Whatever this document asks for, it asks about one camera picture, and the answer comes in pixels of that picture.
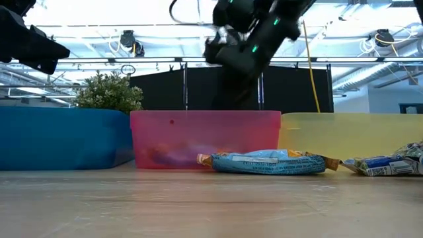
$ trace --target black backdrop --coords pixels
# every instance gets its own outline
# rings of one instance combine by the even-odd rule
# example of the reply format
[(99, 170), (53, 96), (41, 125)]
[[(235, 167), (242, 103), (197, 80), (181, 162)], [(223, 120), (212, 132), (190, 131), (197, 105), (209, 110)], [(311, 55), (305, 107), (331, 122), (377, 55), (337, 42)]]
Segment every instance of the black backdrop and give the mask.
[(145, 110), (185, 110), (183, 70), (131, 77), (130, 87), (143, 90)]
[[(186, 82), (189, 110), (211, 110), (215, 106), (213, 103), (216, 103), (214, 100), (219, 100), (218, 104), (231, 105), (230, 99), (222, 95), (218, 95), (221, 98), (216, 98), (217, 89), (223, 83), (222, 72), (221, 67), (188, 68)], [(258, 81), (255, 82), (255, 89), (258, 88), (257, 84)], [(240, 109), (258, 110), (258, 91), (251, 94), (242, 108), (238, 108)]]
[[(189, 110), (211, 110), (221, 84), (221, 72), (220, 67), (188, 68), (185, 86), (183, 70), (155, 73), (132, 77), (130, 86), (143, 89), (142, 105), (146, 110), (186, 110), (185, 89)], [(333, 112), (330, 73), (314, 69), (313, 76), (321, 112)], [(261, 108), (264, 110), (281, 113), (317, 111), (308, 69), (269, 67), (263, 73), (262, 91)], [(241, 110), (259, 108), (258, 93), (253, 93)]]
[[(313, 78), (321, 112), (333, 112), (330, 72), (313, 69)], [(309, 69), (269, 67), (263, 73), (263, 106), (282, 114), (317, 112)]]

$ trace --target yellow plastic bin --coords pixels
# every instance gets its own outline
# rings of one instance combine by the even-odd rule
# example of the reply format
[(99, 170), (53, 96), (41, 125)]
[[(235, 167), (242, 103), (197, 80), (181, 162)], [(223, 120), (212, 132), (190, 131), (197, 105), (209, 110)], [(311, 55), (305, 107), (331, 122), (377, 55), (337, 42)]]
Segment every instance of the yellow plastic bin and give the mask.
[(389, 155), (423, 140), (423, 115), (292, 113), (282, 115), (280, 149), (348, 159)]

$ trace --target green plant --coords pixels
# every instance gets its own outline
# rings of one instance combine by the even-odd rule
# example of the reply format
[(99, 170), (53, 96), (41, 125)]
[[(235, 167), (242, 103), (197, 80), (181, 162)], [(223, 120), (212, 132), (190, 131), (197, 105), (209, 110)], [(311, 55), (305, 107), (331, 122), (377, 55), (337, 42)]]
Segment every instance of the green plant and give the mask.
[(73, 104), (79, 108), (99, 108), (119, 110), (129, 114), (141, 110), (143, 91), (138, 87), (130, 88), (130, 78), (119, 73), (102, 74), (97, 71), (94, 77), (85, 80), (87, 88), (76, 89)]

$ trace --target pink plastic bin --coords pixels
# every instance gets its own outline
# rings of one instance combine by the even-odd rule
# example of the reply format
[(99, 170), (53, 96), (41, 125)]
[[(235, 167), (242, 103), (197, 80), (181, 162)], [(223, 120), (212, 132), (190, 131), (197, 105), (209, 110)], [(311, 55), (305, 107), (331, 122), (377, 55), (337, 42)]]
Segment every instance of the pink plastic bin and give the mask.
[(277, 149), (280, 112), (134, 111), (131, 129), (139, 169), (205, 169), (197, 154)]

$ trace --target table surface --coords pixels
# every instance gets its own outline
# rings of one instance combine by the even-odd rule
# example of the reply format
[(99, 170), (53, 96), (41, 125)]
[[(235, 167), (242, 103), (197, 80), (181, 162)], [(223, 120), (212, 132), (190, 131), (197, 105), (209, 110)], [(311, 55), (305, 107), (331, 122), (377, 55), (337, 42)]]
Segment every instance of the table surface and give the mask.
[(0, 173), (4, 238), (423, 237), (423, 178)]

